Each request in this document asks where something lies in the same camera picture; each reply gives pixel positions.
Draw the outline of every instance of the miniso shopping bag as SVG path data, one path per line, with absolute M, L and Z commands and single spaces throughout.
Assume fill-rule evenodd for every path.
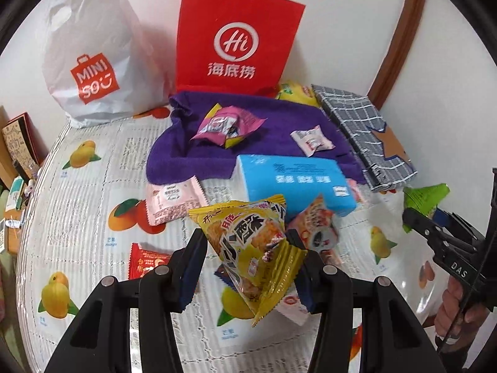
M 176 89 L 274 97 L 305 6 L 181 0 Z
M 167 97 L 128 0 L 55 0 L 43 76 L 76 128 L 148 111 Z

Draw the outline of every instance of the fruit-patterned tablecloth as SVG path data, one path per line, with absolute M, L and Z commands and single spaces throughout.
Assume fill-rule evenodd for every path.
M 145 164 L 153 142 L 171 125 L 168 114 L 161 108 L 93 128 L 67 126 L 49 153 L 29 204 L 17 269 L 19 320 L 33 372 L 44 370 L 99 281 L 106 275 L 127 278 L 132 243 L 174 251 L 186 245 L 195 229 L 188 218 L 155 227 L 147 222 Z M 239 188 L 230 180 L 201 184 L 210 204 L 230 200 Z M 435 280 L 426 278 L 423 265 L 431 250 L 421 236 L 402 229 L 403 193 L 380 195 L 365 189 L 364 194 L 366 204 L 335 220 L 342 268 L 363 279 L 391 277 L 423 320 L 440 298 L 445 278 L 436 266 Z M 209 248 L 198 293 L 182 314 L 172 316 L 183 369 L 307 371 L 319 316 L 299 326 L 273 310 L 251 328 L 250 320 L 237 314 L 237 296 L 214 275 L 219 265 Z M 357 327 L 360 310 L 354 316 Z M 140 372 L 136 310 L 130 338 L 133 371 Z M 358 364 L 356 356 L 350 370 L 358 371 Z

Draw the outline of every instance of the red paper bag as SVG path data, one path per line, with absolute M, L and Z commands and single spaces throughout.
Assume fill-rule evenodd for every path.
M 305 5 L 181 0 L 176 90 L 275 95 Z

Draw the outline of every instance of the checkered fabric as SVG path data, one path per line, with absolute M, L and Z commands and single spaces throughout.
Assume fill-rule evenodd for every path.
M 383 144 L 371 129 L 382 131 L 386 123 L 368 97 L 319 85 L 312 88 L 326 114 L 340 127 L 364 164 L 364 177 L 374 192 L 403 187 L 417 174 L 412 163 L 399 157 L 385 159 Z

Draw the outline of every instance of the yellow bag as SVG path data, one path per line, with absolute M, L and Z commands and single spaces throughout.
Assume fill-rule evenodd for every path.
M 280 91 L 276 96 L 276 99 L 283 99 L 285 101 L 321 108 L 312 88 L 300 85 L 294 81 L 280 83 L 279 88 Z
M 252 326 L 283 298 L 307 253 L 288 243 L 285 212 L 283 195 L 189 211 L 254 313 Z

